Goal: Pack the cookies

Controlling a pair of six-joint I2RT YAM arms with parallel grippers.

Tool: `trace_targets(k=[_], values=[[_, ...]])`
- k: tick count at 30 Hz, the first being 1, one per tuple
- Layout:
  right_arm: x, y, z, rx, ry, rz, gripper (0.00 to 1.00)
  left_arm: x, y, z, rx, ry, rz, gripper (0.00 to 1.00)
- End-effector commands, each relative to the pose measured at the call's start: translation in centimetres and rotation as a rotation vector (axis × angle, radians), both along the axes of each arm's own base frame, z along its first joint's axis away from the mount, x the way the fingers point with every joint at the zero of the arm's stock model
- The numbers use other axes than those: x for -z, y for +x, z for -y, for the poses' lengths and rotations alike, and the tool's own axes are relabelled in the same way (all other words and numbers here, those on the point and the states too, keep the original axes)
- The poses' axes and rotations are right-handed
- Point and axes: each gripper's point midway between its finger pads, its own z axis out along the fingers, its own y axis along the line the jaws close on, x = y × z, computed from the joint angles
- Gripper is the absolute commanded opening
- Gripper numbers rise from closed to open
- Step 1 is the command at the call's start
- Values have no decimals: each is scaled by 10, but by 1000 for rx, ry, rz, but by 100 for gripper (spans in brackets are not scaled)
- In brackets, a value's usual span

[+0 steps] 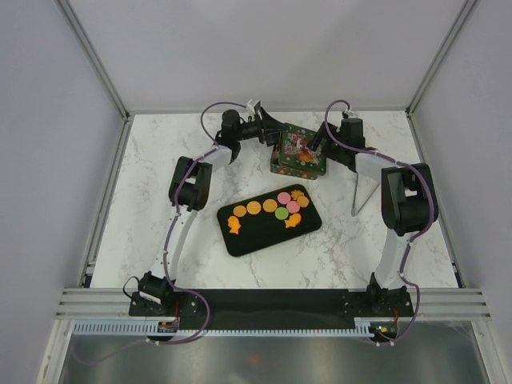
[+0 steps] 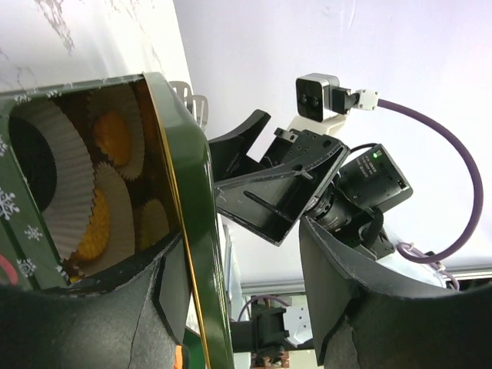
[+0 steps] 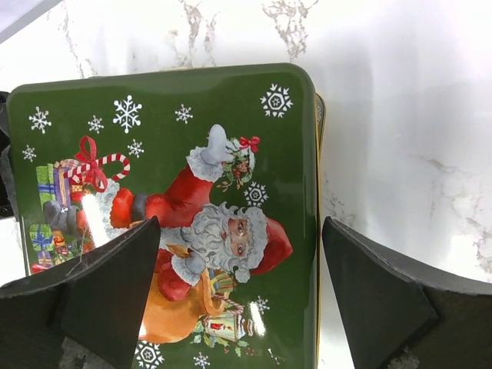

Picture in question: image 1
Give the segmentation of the gold square tin lid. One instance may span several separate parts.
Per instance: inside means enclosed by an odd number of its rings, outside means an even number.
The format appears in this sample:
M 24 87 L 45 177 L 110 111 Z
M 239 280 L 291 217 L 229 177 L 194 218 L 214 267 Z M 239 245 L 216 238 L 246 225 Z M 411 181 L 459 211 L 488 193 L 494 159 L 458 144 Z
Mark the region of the gold square tin lid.
M 326 156 L 320 148 L 312 150 L 308 147 L 316 132 L 290 123 L 286 126 L 287 131 L 282 132 L 278 143 L 278 164 L 308 174 L 324 175 L 327 171 Z

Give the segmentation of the metal tongs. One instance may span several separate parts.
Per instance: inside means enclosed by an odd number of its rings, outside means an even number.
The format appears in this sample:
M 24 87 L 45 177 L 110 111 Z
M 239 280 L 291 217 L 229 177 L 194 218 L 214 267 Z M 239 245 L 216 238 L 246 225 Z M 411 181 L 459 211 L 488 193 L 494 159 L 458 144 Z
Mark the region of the metal tongs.
M 366 176 L 361 176 L 360 174 L 355 175 L 354 192 L 350 209 L 352 217 L 356 217 L 361 213 L 378 189 L 379 184 L 376 181 Z

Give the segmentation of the square cookie tin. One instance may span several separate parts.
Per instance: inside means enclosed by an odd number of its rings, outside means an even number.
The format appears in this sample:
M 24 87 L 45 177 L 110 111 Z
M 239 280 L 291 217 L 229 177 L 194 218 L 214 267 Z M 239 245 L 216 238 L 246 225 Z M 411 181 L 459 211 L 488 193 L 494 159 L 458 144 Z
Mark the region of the square cookie tin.
M 295 178 L 316 180 L 327 171 L 327 161 L 323 154 L 305 149 L 292 150 L 287 154 L 274 146 L 270 156 L 270 172 Z

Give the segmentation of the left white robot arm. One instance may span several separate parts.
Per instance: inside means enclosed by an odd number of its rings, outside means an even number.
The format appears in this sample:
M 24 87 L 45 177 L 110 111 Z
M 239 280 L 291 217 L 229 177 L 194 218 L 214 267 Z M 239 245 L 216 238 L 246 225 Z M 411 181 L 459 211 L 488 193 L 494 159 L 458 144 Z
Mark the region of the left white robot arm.
M 193 300 L 202 299 L 193 290 L 177 287 L 176 280 L 187 235 L 208 201 L 213 173 L 237 159 L 242 141 L 256 138 L 261 144 L 272 146 L 289 130 L 260 106 L 246 109 L 247 119 L 234 109 L 224 111 L 219 131 L 207 135 L 212 147 L 195 158 L 178 159 L 168 193 L 174 208 L 169 229 L 154 264 L 136 279 L 137 290 L 130 296 L 129 316 L 168 316 L 178 304 L 176 293 L 190 294 Z

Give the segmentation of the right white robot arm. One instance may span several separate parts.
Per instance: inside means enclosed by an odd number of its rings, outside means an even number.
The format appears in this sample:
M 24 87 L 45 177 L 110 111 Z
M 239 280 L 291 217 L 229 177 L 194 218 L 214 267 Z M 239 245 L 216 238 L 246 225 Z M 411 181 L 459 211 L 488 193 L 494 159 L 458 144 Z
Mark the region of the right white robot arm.
M 345 116 L 340 127 L 324 121 L 307 146 L 380 186 L 387 233 L 380 262 L 366 288 L 366 306 L 381 316 L 395 303 L 405 304 L 410 299 L 407 287 L 413 285 L 406 278 L 412 245 L 438 219 L 430 167 L 406 164 L 368 147 L 360 118 Z

